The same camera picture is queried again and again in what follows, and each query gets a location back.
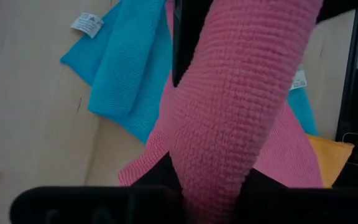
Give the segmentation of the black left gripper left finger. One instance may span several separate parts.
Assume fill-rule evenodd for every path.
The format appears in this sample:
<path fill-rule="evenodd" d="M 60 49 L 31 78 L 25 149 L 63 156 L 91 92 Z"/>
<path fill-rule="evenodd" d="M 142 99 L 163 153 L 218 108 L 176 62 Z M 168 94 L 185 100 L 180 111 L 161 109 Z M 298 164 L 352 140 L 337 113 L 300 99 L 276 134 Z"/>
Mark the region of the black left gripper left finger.
<path fill-rule="evenodd" d="M 164 186 L 176 193 L 182 193 L 182 187 L 169 153 L 166 153 L 149 171 L 132 184 L 132 186 L 146 185 Z"/>

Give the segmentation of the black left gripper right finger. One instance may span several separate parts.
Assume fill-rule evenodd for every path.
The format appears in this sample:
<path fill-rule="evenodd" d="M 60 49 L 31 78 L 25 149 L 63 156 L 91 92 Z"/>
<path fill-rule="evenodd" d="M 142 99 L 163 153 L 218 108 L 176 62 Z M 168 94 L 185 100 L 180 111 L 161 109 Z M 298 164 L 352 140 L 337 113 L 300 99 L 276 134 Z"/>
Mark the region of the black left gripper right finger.
<path fill-rule="evenodd" d="M 258 170 L 251 169 L 249 174 L 246 176 L 245 181 L 242 183 L 241 195 L 259 190 L 271 191 L 286 188 L 287 187 L 283 184 L 259 172 Z"/>

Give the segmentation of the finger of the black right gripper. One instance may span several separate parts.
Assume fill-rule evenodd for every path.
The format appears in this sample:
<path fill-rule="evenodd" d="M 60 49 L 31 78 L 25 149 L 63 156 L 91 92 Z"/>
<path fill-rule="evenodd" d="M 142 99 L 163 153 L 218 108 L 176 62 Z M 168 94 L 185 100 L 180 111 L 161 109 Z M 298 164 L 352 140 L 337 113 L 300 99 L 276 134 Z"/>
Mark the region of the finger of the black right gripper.
<path fill-rule="evenodd" d="M 213 0 L 174 0 L 173 86 L 177 87 L 193 59 L 200 32 Z"/>

